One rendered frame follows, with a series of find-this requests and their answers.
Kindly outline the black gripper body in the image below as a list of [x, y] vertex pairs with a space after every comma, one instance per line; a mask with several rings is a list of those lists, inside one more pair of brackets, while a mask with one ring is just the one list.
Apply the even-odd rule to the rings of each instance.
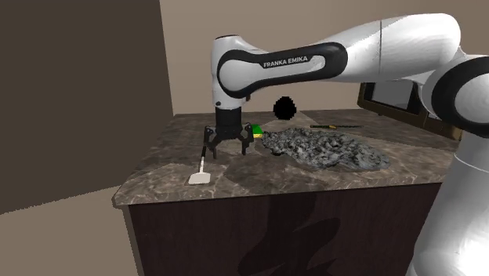
[[241, 108], [225, 110], [216, 108], [216, 135], [214, 140], [244, 140]]

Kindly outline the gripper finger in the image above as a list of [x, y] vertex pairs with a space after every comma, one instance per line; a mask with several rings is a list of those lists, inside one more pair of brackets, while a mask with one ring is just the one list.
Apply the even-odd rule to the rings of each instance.
[[212, 157], [216, 159], [216, 147], [218, 144], [219, 141], [217, 140], [216, 128], [205, 126], [203, 155], [206, 155], [207, 150], [210, 150], [212, 152]]
[[243, 125], [238, 139], [241, 141], [241, 153], [246, 155], [249, 145], [254, 142], [253, 129], [250, 123]]

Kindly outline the black egg-shaped object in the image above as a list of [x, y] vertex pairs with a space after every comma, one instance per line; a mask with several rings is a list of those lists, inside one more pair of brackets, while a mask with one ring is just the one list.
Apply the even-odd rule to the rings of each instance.
[[273, 112], [279, 120], [291, 120], [295, 116], [297, 108], [291, 97], [282, 96], [273, 105]]

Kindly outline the grey crumpled cloth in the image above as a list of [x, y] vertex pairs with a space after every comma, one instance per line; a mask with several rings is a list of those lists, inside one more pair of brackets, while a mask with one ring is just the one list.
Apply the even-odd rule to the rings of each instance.
[[326, 169], [340, 165], [353, 170], [379, 170], [390, 167], [389, 157], [380, 150], [336, 131], [289, 128], [264, 132], [262, 144], [272, 154], [286, 154], [302, 165]]

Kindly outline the dark wood marble-top cabinet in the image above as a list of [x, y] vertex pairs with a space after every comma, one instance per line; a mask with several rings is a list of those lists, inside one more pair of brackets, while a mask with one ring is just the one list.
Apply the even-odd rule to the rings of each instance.
[[267, 131], [362, 125], [344, 130], [390, 167], [313, 170], [232, 140], [205, 159], [210, 183], [189, 185], [214, 117], [178, 114], [113, 198], [140, 276], [405, 276], [456, 141], [361, 109], [243, 119]]

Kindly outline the dark wood framed window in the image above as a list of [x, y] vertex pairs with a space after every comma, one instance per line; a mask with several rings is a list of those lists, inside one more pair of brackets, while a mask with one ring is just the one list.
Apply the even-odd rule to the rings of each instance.
[[418, 84], [409, 80], [361, 83], [357, 105], [431, 133], [460, 140], [462, 130], [431, 115], [422, 105], [418, 91]]

